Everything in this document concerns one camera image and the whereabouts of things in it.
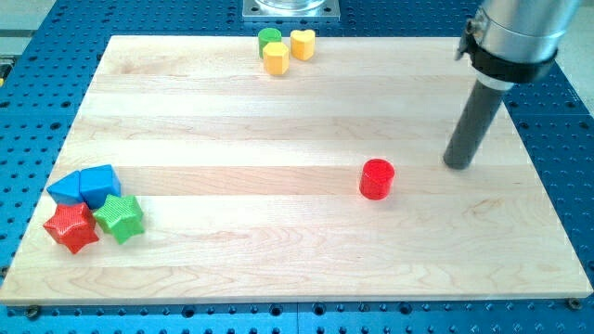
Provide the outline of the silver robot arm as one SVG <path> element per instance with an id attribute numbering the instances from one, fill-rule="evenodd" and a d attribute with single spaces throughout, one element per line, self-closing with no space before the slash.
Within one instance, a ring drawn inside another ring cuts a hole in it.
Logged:
<path id="1" fill-rule="evenodd" d="M 477 80 L 506 91 L 544 77 L 580 0 L 484 0 L 467 19 L 455 59 L 467 55 Z"/>

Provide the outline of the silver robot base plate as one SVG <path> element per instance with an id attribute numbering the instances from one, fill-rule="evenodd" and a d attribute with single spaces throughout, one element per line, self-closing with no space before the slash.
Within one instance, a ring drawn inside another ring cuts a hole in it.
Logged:
<path id="1" fill-rule="evenodd" d="M 242 0 L 244 21 L 339 20 L 339 0 Z"/>

